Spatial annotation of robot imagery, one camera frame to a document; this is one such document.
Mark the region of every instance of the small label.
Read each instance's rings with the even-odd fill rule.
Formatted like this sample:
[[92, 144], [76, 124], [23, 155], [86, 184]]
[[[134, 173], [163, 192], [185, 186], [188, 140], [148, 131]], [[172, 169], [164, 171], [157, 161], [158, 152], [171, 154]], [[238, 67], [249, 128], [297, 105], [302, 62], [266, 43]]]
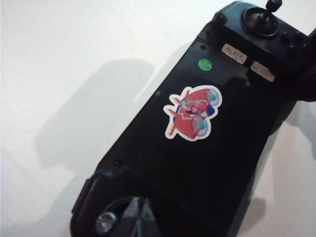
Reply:
[[245, 55], [244, 53], [240, 52], [238, 49], [232, 47], [230, 44], [227, 43], [223, 46], [222, 52], [231, 57], [232, 59], [235, 59], [240, 64], [244, 64], [247, 59], [247, 55]]
[[257, 61], [253, 62], [250, 69], [256, 74], [259, 74], [263, 78], [267, 79], [268, 81], [273, 82], [276, 78], [275, 75], [268, 68], [258, 63]]
[[212, 69], [212, 63], [208, 59], [201, 59], [198, 62], [198, 67], [203, 71], [209, 71]]
[[194, 142], [209, 136], [210, 120], [217, 115], [218, 107], [222, 104], [222, 95], [218, 88], [212, 85], [186, 87], [181, 95], [172, 94], [169, 99], [173, 105], [165, 105], [163, 108], [169, 116], [166, 138], [173, 139], [179, 134]]

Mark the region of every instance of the remote control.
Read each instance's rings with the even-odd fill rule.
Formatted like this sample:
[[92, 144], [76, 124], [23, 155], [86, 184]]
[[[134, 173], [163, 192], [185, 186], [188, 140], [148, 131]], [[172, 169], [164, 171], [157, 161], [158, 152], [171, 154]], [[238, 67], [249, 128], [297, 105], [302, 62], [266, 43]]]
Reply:
[[280, 109], [315, 63], [315, 37], [275, 17], [281, 4], [215, 14], [84, 184], [72, 236], [135, 231], [142, 215], [137, 228], [116, 225], [133, 205], [164, 237], [227, 236]]

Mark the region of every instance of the black button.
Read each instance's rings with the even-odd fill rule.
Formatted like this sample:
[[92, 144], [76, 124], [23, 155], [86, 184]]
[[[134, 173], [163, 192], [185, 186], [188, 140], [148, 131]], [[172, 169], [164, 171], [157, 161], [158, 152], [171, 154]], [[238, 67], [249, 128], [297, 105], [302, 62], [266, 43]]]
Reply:
[[302, 47], [302, 54], [304, 56], [313, 56], [316, 53], [316, 47], [311, 43], [305, 43]]
[[305, 35], [303, 34], [303, 33], [301, 33], [301, 32], [296, 32], [296, 34], [295, 34], [295, 36], [294, 36], [294, 40], [295, 40], [295, 42], [297, 42], [297, 43], [302, 43], [303, 42], [303, 40], [304, 40], [304, 38], [305, 38]]
[[281, 35], [281, 42], [284, 44], [288, 44], [291, 40], [291, 35], [288, 32], [284, 32]]
[[295, 56], [297, 53], [298, 53], [298, 47], [296, 47], [296, 46], [294, 46], [294, 45], [291, 45], [291, 46], [288, 48], [288, 54], [289, 54], [289, 55]]

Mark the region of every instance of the joystick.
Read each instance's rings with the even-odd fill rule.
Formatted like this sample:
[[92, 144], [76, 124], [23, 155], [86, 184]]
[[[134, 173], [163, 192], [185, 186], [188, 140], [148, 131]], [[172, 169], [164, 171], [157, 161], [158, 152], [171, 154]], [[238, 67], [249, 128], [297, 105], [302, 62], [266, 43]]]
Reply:
[[243, 21], [251, 33], [261, 38], [272, 37], [278, 32], [278, 21], [272, 15], [282, 5], [282, 0], [268, 0], [266, 10], [259, 7], [244, 12]]

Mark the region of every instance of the white background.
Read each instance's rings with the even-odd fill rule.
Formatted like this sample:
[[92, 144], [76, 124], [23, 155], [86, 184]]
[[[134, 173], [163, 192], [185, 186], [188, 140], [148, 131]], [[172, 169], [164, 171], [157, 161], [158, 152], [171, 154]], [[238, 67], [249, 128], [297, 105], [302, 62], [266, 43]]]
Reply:
[[[1, 2], [3, 237], [70, 236], [86, 178], [230, 2]], [[315, 9], [285, 0], [276, 15], [308, 34]], [[316, 236], [316, 103], [296, 105], [264, 157], [238, 236]]]

